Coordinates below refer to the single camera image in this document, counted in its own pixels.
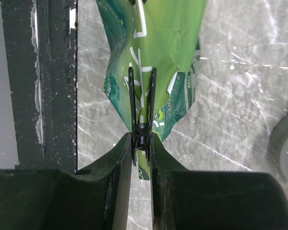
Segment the green litter bag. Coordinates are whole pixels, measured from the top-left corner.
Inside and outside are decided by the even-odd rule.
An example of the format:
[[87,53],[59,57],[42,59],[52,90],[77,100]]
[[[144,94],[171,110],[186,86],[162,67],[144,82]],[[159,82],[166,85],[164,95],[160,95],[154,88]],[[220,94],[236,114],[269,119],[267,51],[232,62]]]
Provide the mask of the green litter bag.
[[99,0],[97,7],[110,48],[106,96],[131,129],[132,68],[136,120],[165,140],[195,101],[206,1]]

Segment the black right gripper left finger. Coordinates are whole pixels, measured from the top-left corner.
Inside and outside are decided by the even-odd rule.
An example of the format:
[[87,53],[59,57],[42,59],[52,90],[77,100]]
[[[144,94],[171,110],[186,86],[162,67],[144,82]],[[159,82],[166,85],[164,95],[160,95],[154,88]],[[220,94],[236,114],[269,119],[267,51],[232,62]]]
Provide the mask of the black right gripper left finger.
[[124,230],[131,135],[75,174],[0,170],[0,230]]

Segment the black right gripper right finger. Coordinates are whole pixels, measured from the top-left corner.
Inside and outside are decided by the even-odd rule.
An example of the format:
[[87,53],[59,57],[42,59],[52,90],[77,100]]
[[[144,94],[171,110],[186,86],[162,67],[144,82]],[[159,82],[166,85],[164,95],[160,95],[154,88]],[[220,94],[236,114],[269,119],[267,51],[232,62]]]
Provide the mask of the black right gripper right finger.
[[150,138],[155,230],[288,230],[288,201],[264,172],[191,171]]

